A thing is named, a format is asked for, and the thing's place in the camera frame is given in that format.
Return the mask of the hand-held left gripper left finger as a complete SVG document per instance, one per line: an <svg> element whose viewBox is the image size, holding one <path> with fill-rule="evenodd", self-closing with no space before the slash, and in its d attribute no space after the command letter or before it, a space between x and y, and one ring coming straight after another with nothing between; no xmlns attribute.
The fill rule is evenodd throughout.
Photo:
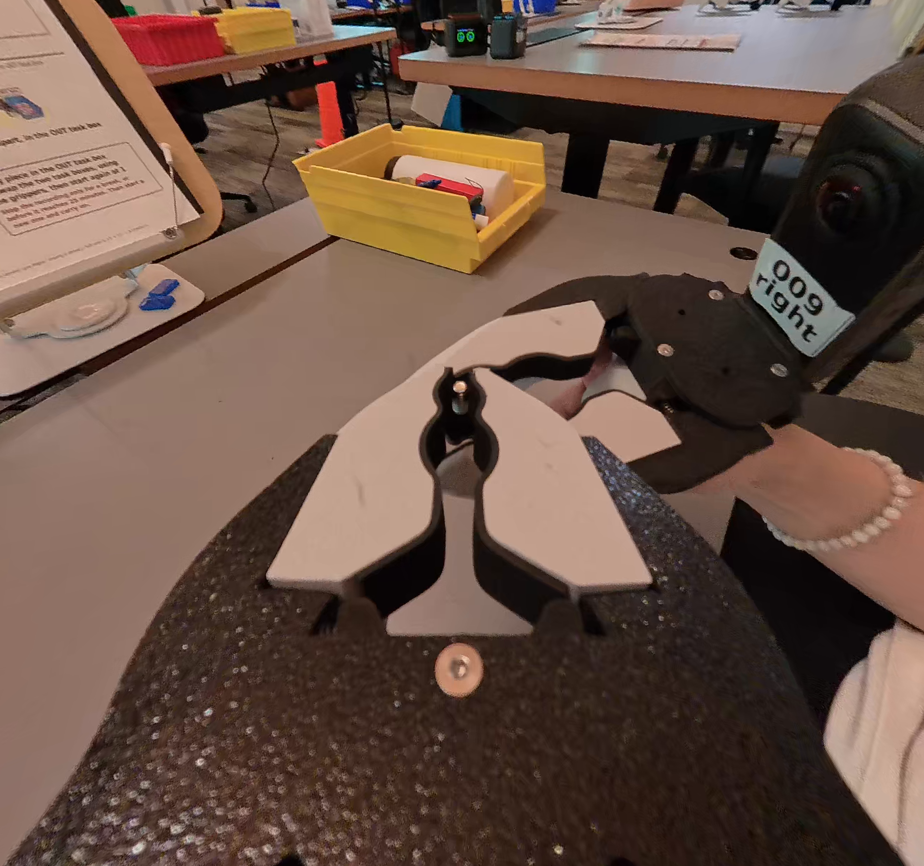
<svg viewBox="0 0 924 866"><path fill-rule="evenodd" d="M418 372L338 431L268 569L272 587L365 598L387 618L438 580L447 378Z"/></svg>

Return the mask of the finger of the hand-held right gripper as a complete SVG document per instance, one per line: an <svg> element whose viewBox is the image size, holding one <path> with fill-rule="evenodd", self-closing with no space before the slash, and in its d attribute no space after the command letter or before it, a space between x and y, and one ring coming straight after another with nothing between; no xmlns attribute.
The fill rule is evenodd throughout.
<svg viewBox="0 0 924 866"><path fill-rule="evenodd" d="M455 375L487 368L510 382L578 378L589 372L603 330L593 301L538 309L488 322L438 353L433 364Z"/></svg>
<svg viewBox="0 0 924 866"><path fill-rule="evenodd" d="M659 410L621 390L607 390L588 398L571 418L571 426L580 436L599 441L625 464L682 443Z"/></svg>

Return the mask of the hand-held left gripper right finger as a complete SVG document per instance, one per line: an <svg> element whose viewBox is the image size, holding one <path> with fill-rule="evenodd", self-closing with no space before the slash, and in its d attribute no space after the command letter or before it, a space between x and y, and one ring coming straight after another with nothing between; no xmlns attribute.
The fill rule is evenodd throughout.
<svg viewBox="0 0 924 866"><path fill-rule="evenodd" d="M480 587L526 621L549 603L645 590L653 575L578 431L492 372L475 372L474 418L487 439L474 569Z"/></svg>

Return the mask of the black knob with metal screw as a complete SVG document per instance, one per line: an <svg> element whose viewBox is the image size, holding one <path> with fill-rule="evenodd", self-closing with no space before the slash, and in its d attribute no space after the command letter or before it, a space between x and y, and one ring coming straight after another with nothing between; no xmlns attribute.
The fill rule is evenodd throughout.
<svg viewBox="0 0 924 866"><path fill-rule="evenodd" d="M446 369L435 387L435 399L447 445L477 444L487 439L488 425L482 414L486 395L473 368L458 373Z"/></svg>

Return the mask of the white cylinder with black cap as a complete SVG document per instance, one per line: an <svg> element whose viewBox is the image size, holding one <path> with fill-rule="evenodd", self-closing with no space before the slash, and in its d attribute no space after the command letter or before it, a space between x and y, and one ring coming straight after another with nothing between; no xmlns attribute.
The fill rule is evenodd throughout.
<svg viewBox="0 0 924 866"><path fill-rule="evenodd" d="M480 226L501 215L516 201L514 179L501 169L404 154L393 156L386 163L384 178L462 197Z"/></svg>

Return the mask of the yellow plastic bin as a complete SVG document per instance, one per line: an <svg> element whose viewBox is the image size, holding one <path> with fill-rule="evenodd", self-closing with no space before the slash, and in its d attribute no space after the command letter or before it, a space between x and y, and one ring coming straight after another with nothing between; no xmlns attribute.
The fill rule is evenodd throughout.
<svg viewBox="0 0 924 866"><path fill-rule="evenodd" d="M404 154L506 171L516 201L480 226L462 197L385 179L386 163ZM522 229L546 196L540 143L419 126L382 124L293 165L330 236L464 274Z"/></svg>
<svg viewBox="0 0 924 866"><path fill-rule="evenodd" d="M292 14L285 8L238 7L214 13L212 18L227 54L253 54L296 45Z"/></svg>

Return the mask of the person's right hand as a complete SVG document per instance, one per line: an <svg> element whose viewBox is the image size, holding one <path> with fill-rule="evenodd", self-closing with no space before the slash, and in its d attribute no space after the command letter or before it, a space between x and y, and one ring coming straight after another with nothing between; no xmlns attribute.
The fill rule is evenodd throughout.
<svg viewBox="0 0 924 866"><path fill-rule="evenodd" d="M528 394L546 403L554 410L568 410L568 402L574 399L582 402L592 393L606 390L620 390L630 396L642 399L641 387L631 376L629 369L611 356L604 367L593 366L580 379L553 380L530 376L516 380L514 384ZM712 479L686 492L662 495L662 499L709 545L719 552L730 523L735 501L731 482L721 478Z"/></svg>

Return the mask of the grey desk with wooden edge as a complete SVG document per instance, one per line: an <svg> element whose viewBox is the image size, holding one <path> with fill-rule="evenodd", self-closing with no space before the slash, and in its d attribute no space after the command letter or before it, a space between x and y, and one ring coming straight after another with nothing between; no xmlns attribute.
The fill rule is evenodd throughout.
<svg viewBox="0 0 924 866"><path fill-rule="evenodd" d="M644 50L590 45L585 30L517 60L419 51L400 59L399 72L418 84L820 126L905 49L887 6L718 15L684 7L653 32L739 41L734 51Z"/></svg>

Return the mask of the paper sheet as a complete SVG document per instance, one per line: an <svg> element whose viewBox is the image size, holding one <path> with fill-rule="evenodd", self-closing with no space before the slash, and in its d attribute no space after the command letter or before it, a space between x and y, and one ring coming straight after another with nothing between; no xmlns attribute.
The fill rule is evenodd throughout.
<svg viewBox="0 0 924 866"><path fill-rule="evenodd" d="M634 31L599 30L583 43L585 47L636 51L707 51L734 52L739 34L648 34Z"/></svg>

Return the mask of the orange traffic cone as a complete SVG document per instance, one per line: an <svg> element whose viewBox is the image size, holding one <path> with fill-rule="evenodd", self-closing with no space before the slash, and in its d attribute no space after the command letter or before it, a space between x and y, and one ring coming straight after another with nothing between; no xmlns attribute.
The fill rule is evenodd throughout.
<svg viewBox="0 0 924 866"><path fill-rule="evenodd" d="M315 144L317 148L324 149L345 139L345 127L338 102L336 83L317 84L315 91L321 127L321 136L316 139Z"/></svg>

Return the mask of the small black box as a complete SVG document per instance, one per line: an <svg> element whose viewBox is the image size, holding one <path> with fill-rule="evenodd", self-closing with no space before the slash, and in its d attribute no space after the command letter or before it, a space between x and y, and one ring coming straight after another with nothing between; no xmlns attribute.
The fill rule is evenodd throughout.
<svg viewBox="0 0 924 866"><path fill-rule="evenodd" d="M500 13L492 18L489 53L495 61L515 61L525 55L527 16L524 13Z"/></svg>

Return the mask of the black clock with green display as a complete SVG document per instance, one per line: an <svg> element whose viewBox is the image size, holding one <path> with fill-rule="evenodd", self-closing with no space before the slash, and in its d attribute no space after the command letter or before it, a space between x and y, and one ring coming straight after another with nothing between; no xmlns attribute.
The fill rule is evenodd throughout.
<svg viewBox="0 0 924 866"><path fill-rule="evenodd" d="M489 27L478 13L456 13L443 21L443 41L451 59L486 55Z"/></svg>

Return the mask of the white stand base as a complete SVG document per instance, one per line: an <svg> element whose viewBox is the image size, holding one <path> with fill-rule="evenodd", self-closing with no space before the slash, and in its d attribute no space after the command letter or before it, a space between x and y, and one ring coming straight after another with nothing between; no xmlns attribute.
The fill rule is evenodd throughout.
<svg viewBox="0 0 924 866"><path fill-rule="evenodd" d="M141 311L143 297L164 279L180 281L177 303L168 311ZM189 280L161 264L148 264L3 320L1 397L40 387L204 301L204 292Z"/></svg>

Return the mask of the instruction sheet board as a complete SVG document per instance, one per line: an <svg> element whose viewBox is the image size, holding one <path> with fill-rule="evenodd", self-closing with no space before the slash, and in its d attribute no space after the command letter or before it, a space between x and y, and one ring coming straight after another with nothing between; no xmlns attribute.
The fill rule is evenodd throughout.
<svg viewBox="0 0 924 866"><path fill-rule="evenodd" d="M220 192L94 0L1 0L1 313L208 239Z"/></svg>

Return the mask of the red plastic bin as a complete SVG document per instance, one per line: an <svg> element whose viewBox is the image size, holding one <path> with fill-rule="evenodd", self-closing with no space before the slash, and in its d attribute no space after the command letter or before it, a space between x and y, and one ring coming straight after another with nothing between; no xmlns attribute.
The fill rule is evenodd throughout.
<svg viewBox="0 0 924 866"><path fill-rule="evenodd" d="M225 43L210 15L136 15L111 22L144 66L172 67L225 55Z"/></svg>

